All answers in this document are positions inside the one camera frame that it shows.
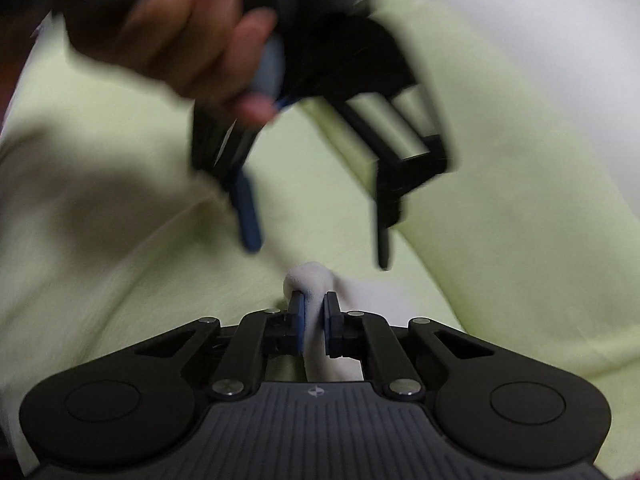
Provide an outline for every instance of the metal rivet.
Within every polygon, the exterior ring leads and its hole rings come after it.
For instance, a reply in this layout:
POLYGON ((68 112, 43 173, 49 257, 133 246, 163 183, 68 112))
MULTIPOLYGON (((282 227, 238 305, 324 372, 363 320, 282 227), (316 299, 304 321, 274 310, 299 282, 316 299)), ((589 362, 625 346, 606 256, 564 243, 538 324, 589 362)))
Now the metal rivet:
POLYGON ((211 389, 217 394, 231 397, 244 390, 244 384, 236 379, 222 379, 211 385, 211 389))
POLYGON ((408 397, 419 394, 422 387, 413 379, 396 379, 389 385, 389 389, 395 394, 408 397))

